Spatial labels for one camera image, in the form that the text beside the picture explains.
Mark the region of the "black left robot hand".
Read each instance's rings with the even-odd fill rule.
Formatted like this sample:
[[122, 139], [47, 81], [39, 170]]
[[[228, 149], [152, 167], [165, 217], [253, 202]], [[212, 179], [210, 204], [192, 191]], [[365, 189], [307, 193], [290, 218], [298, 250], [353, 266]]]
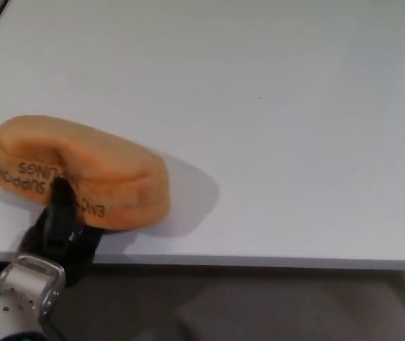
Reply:
[[19, 251], [62, 266], [70, 287], [80, 282], [93, 264], [104, 230], [84, 224], [77, 216], [75, 192], [67, 179], [55, 178], [50, 189], [50, 200], [25, 233]]

